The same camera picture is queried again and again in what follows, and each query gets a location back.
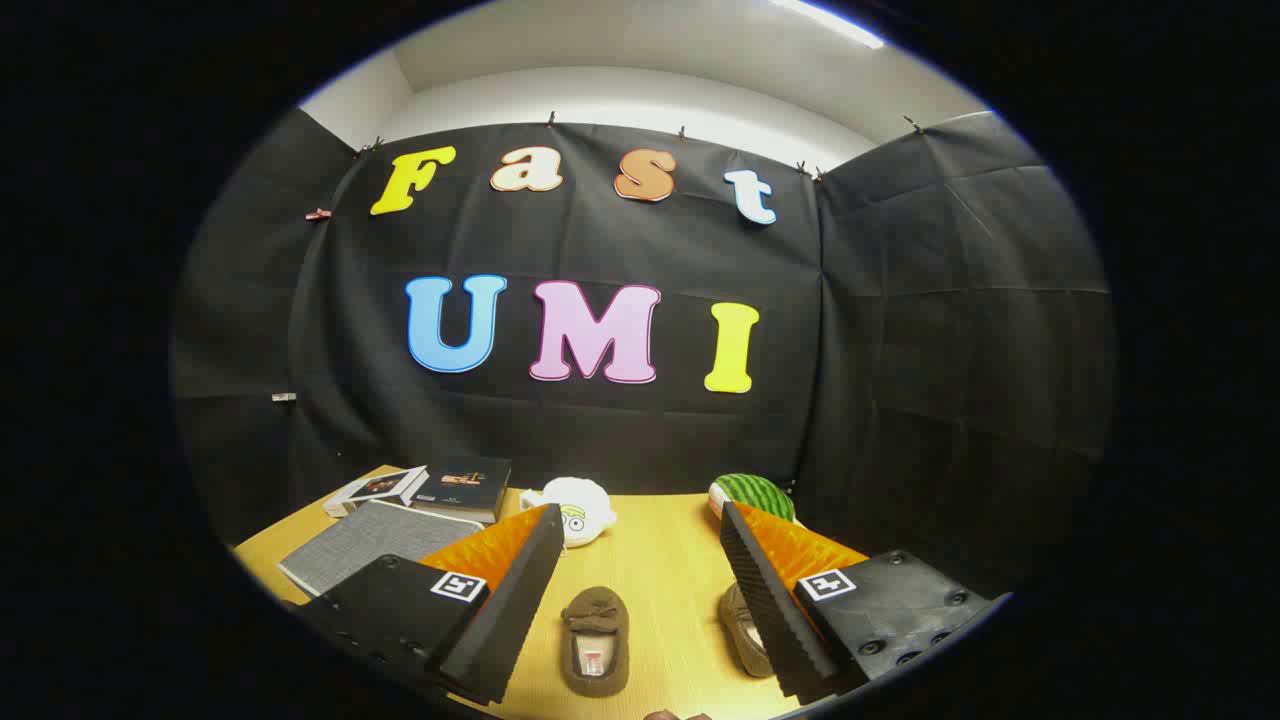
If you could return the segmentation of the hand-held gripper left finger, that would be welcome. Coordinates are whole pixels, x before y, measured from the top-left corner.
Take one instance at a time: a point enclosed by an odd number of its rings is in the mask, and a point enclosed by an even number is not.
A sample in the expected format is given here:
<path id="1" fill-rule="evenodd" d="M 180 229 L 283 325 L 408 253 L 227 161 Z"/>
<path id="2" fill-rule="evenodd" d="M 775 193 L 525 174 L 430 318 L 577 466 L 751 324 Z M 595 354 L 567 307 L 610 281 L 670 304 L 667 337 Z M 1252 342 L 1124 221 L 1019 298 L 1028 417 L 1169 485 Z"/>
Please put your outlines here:
<path id="1" fill-rule="evenodd" d="M 300 616 L 406 685 L 500 702 L 564 546 L 559 510 L 529 509 L 429 556 L 379 555 Z"/>

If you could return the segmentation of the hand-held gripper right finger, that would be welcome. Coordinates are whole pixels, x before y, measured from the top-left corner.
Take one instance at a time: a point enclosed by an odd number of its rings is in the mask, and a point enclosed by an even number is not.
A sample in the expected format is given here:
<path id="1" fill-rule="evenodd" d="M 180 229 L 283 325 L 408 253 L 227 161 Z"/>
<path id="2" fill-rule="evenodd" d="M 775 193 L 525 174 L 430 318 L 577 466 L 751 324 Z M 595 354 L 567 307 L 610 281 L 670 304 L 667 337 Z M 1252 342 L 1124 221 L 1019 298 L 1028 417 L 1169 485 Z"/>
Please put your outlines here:
<path id="1" fill-rule="evenodd" d="M 750 505 L 722 506 L 719 542 L 782 693 L 805 705 L 890 682 L 1004 606 L 915 553 L 865 556 Z"/>

